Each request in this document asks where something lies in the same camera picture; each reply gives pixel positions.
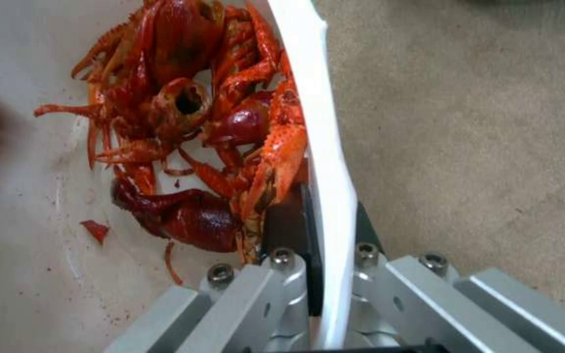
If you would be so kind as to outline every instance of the screw head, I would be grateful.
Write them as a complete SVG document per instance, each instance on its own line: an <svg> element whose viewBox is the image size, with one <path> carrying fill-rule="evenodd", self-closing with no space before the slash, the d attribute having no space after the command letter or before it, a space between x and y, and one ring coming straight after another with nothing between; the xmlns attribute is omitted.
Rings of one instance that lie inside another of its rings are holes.
<svg viewBox="0 0 565 353"><path fill-rule="evenodd" d="M224 288L232 282L235 277L234 270L229 264L214 264L208 269L208 283L214 288Z"/></svg>
<svg viewBox="0 0 565 353"><path fill-rule="evenodd" d="M444 277L448 271L448 259L443 254L435 251L428 251L420 255L418 259L424 267L433 271L439 277Z"/></svg>
<svg viewBox="0 0 565 353"><path fill-rule="evenodd" d="M291 268L295 263L295 252L290 248L276 248L269 255L272 262L272 268L276 270L285 270Z"/></svg>
<svg viewBox="0 0 565 353"><path fill-rule="evenodd" d="M355 265L368 268L379 264L379 249L372 243L358 243L355 248Z"/></svg>

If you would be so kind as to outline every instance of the white bowl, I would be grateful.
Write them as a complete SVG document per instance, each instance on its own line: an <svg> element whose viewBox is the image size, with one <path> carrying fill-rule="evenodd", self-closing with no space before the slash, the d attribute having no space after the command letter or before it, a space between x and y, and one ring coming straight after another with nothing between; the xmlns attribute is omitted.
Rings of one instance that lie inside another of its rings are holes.
<svg viewBox="0 0 565 353"><path fill-rule="evenodd" d="M338 347L348 315L357 201L334 116L326 25L309 0L271 0L271 10L267 2L255 3L271 23L276 18L307 121L325 265L316 346ZM69 78L70 69L139 4L0 0L0 351L98 351L171 284L166 241L110 203L112 172L88 169L86 120L32 116L41 103L85 103L85 84ZM218 163L209 151L195 145L191 151ZM174 163L180 166L179 159ZM174 178L160 179L163 192L175 191ZM188 187L205 188L195 178L181 179L181 188ZM103 246L79 225L87 219L110 225ZM238 264L238 257L182 244L173 253L192 287L219 261Z"/></svg>

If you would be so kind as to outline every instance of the crawfish leg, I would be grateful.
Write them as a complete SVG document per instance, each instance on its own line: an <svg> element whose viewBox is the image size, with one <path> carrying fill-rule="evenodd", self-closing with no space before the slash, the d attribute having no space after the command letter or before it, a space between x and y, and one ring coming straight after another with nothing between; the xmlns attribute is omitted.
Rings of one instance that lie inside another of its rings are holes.
<svg viewBox="0 0 565 353"><path fill-rule="evenodd" d="M156 178L152 163L124 163L123 167L142 194L156 194Z"/></svg>
<svg viewBox="0 0 565 353"><path fill-rule="evenodd" d="M178 147L178 152L180 156L191 165L195 174L204 184L225 199L231 199L234 196L234 189L222 172L213 168L211 165L196 161L180 146Z"/></svg>
<svg viewBox="0 0 565 353"><path fill-rule="evenodd" d="M164 159L166 154L155 141L127 141L121 147L97 154L95 160L102 163L151 163Z"/></svg>
<svg viewBox="0 0 565 353"><path fill-rule="evenodd" d="M246 5L253 21L261 60L254 66L226 78L222 87L234 87L249 82L269 82L278 69L281 52L278 40L276 40L272 28L256 7L249 1L246 2Z"/></svg>
<svg viewBox="0 0 565 353"><path fill-rule="evenodd" d="M84 58L82 58L71 70L71 78L76 78L77 74L79 74L81 70L84 70L86 67L91 65L97 55L112 52L121 41L127 27L127 23L122 23L108 30L108 32L99 37L97 42L92 46Z"/></svg>

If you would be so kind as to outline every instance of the crawfish body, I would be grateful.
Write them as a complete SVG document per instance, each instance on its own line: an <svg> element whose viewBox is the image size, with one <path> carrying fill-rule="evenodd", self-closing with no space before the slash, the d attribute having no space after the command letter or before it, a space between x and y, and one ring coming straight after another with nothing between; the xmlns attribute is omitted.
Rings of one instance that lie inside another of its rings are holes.
<svg viewBox="0 0 565 353"><path fill-rule="evenodd" d="M202 250L237 250L235 237L241 228L228 202L203 190L175 194L143 195L127 179L117 178L112 201L130 211L141 226L158 237L176 239Z"/></svg>

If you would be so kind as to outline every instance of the cooked crawfish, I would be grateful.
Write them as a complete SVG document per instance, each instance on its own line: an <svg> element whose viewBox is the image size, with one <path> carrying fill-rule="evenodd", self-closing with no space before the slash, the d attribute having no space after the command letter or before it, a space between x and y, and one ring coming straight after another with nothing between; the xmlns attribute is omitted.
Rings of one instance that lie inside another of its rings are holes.
<svg viewBox="0 0 565 353"><path fill-rule="evenodd" d="M130 211L151 234L192 244L202 250L232 252L241 222L228 202L198 189L167 195L143 195L127 179L112 184L112 201Z"/></svg>
<svg viewBox="0 0 565 353"><path fill-rule="evenodd" d="M212 97L192 80L208 68ZM71 75L85 70L88 105L48 104L34 114L88 118L89 167L122 165L114 167L113 203L145 230L203 250L239 250L244 263L255 262L262 216L287 194L307 147L288 58L258 10L249 1L238 9L217 0L144 0L127 22L99 38ZM283 80L276 89L256 92L278 73ZM223 170L182 149L196 136L215 148ZM242 145L253 147L241 154ZM190 170L166 165L176 149ZM157 195L155 161L170 175L195 173L219 196L197 189Z"/></svg>

